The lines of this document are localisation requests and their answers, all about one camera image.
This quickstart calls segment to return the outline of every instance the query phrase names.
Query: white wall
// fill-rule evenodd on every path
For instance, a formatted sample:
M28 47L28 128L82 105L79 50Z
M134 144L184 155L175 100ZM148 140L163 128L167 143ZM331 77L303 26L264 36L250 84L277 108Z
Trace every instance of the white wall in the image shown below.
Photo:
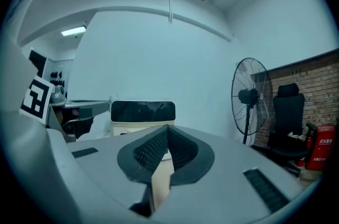
M42 73L42 78L47 80L47 81L51 80L51 76L50 75L52 73L53 63L54 62L52 60L47 59L45 65L44 65L43 73Z
M53 44L50 44L50 42L45 41L42 37L31 41L21 48L26 58L29 58L31 48L33 48L34 51L38 52L42 56L47 57L53 61L57 59L58 54L55 46Z
M179 20L140 12L98 12L73 63L68 98L170 100L177 125L224 137L236 133L231 81L239 45ZM91 131L106 130L108 113Z
M324 0L240 0L227 14L235 37L267 69L338 48Z
M60 60L72 60L75 58L77 49L80 43L79 38L74 38L74 36L65 37L64 40L60 40L55 44L57 52L57 61Z
M225 17L214 7L201 0L172 0L174 17L218 34L233 38ZM39 37L39 31L58 19L88 10L133 10L166 14L170 7L168 0L34 0L21 26L18 43L25 45Z

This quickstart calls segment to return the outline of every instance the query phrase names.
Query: ceiling light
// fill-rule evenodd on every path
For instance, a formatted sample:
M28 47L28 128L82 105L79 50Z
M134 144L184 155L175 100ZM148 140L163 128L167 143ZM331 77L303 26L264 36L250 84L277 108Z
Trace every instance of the ceiling light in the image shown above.
M85 31L86 31L86 27L80 26L80 27L77 27L77 28L73 28L73 29L63 31L61 33L63 34L63 36L66 36L66 35L74 35L74 34L83 33Z

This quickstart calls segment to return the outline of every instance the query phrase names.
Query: black vent grille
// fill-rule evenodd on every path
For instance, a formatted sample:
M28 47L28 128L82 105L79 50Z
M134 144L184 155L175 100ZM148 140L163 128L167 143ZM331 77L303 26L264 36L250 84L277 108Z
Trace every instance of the black vent grille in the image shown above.
M172 129L168 135L168 147L172 155L174 171L191 162L198 154L198 145Z
M257 168L245 171L244 175L271 213L278 211L289 203L288 199Z
M133 151L134 159L152 174L167 151L167 131L154 136Z
M74 151L72 152L74 158L79 158L79 157L82 157L82 156L86 156L86 155L89 155L89 154L93 154L93 153L96 153L98 150L96 148L88 148L88 149L84 149L84 150L77 150L77 151Z

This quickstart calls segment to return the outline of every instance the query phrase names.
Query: gray surface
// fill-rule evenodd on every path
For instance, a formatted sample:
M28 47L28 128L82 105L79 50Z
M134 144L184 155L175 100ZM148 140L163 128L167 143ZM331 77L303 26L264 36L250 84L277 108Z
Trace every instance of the gray surface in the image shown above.
M143 130L137 135L71 143L68 147L71 151L98 149L98 153L77 158L77 162L105 193L130 207L141 200L145 186L126 178L118 166L117 153L125 144L157 128ZM247 223L269 216L270 211L243 175L243 171L254 167L289 200L301 193L302 188L294 177L253 149L234 140L177 128L208 143L215 152L215 162L198 182L173 186L151 219L167 223Z
M81 223L53 158L45 127L18 112L1 113L1 146L18 182L37 207L59 223Z
M111 138L73 142L68 143L67 146L71 152L91 147L96 148L99 152L79 157L76 161L87 176L106 194L129 208L142 200L146 185L127 179L118 165L118 152L126 144L159 128L152 127L139 131L137 134L130 133Z
M92 180L91 176L87 176L88 171L85 172L82 166L79 166L69 151L60 132L53 129L47 129L47 131L59 174L78 207L81 223L150 223L148 219L138 216L115 199L112 199L109 193L102 189L101 185L98 185L96 181ZM81 147L81 144L85 143L87 142L79 142L78 144ZM107 169L109 162L106 163L106 165L103 163L96 164L101 166L102 169ZM112 186L112 188L119 187L121 187L121 185Z
M215 162L197 183L172 187L152 219L168 223L247 223L267 217L268 208L243 175L254 167L289 200L301 193L295 178L253 149L234 140L177 128L208 143L215 152Z
M107 101L87 101L87 100L67 100L65 108L93 108L93 109L109 109L109 103Z

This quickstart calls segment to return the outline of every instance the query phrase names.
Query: standing fan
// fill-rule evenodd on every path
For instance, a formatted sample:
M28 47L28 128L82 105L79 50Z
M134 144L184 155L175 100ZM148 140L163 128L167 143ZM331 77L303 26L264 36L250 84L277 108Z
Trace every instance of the standing fan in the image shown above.
M232 82L232 111L238 130L247 136L258 132L270 116L272 83L265 67L254 58L237 66Z

